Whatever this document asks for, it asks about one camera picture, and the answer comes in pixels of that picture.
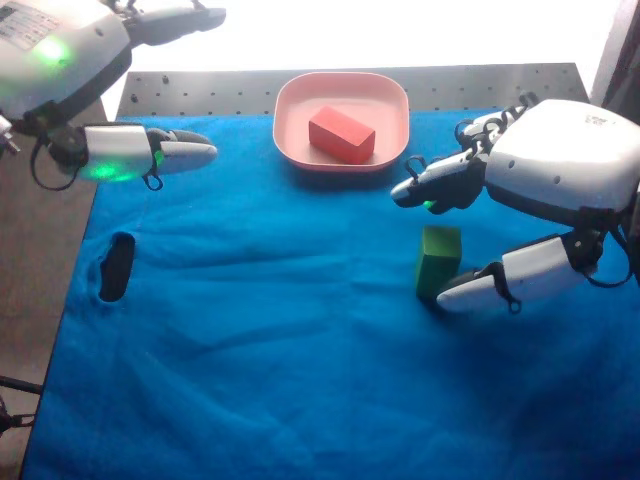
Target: green rectangular block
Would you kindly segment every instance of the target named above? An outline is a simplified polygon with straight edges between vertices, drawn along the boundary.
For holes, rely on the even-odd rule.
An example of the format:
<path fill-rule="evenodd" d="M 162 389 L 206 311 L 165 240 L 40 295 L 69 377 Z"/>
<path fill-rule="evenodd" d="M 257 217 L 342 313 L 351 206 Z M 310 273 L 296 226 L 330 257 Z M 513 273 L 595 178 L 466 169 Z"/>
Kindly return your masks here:
<path fill-rule="evenodd" d="M 462 258 L 460 230 L 424 227 L 416 266 L 416 294 L 430 300 L 458 273 Z"/>

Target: blue fabric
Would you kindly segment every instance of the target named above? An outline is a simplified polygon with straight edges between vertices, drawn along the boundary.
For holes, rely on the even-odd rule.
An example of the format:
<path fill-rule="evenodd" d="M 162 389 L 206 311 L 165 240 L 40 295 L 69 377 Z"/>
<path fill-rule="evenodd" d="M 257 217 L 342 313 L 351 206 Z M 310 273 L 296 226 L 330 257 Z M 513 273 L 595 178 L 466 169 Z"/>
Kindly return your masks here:
<path fill-rule="evenodd" d="M 469 115 L 413 115 L 406 153 L 452 152 Z M 399 209 L 399 164 L 301 173 L 267 116 L 141 121 L 205 134 L 220 158 L 159 193 L 99 188 L 25 478 L 640 478 L 637 285 L 445 319 L 414 294 L 425 224 L 462 229 L 462 269 L 565 228 L 484 194 Z M 135 262 L 106 304 L 117 232 Z M 613 281 L 626 263 L 607 247 Z"/>

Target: black oval object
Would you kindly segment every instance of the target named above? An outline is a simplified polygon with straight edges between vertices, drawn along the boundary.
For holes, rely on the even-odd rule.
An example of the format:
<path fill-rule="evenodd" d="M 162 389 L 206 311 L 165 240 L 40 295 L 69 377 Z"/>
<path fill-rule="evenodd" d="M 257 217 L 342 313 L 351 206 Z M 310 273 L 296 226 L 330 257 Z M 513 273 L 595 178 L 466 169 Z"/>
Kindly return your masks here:
<path fill-rule="evenodd" d="M 102 285 L 100 299 L 104 302 L 117 302 L 127 291 L 136 240 L 128 233 L 117 233 L 111 240 L 107 256 L 100 264 Z"/>

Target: red block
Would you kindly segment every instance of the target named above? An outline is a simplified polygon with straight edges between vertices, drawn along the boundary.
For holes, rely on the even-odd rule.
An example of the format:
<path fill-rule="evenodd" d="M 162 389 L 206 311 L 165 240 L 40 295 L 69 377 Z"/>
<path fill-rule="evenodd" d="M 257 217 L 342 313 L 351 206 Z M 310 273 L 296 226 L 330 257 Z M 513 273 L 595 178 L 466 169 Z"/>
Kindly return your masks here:
<path fill-rule="evenodd" d="M 360 165 L 373 155 L 376 132 L 331 107 L 324 107 L 309 120 L 309 141 L 345 163 Z"/>

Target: robotic hand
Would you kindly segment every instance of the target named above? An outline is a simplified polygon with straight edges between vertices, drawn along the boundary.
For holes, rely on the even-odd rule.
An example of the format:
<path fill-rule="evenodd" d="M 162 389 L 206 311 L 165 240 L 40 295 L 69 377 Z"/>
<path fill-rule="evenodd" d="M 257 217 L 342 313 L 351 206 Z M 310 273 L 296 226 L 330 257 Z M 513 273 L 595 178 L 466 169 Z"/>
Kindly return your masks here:
<path fill-rule="evenodd" d="M 401 207 L 429 202 L 432 213 L 442 214 L 469 207 L 486 187 L 499 203 L 573 230 L 521 245 L 502 262 L 453 278 L 434 299 L 446 311 L 506 302 L 517 313 L 523 301 L 585 280 L 612 288 L 635 274 L 640 284 L 640 127 L 588 104 L 538 104 L 532 94 L 520 101 L 458 125 L 460 153 L 430 165 L 421 157 L 409 159 L 411 177 L 391 196 Z M 422 173 L 412 167 L 415 162 Z M 629 258 L 627 277 L 613 284 L 591 277 L 609 233 Z"/>
<path fill-rule="evenodd" d="M 31 171 L 38 185 L 54 191 L 68 188 L 76 177 L 139 176 L 159 190 L 160 174 L 213 161 L 216 148 L 189 132 L 68 122 L 128 70 L 134 47 L 216 28 L 225 16 L 224 9 L 197 0 L 0 0 L 0 153 L 19 151 L 12 129 L 37 137 Z M 35 161 L 43 146 L 71 176 L 67 185 L 52 188 L 37 179 Z"/>

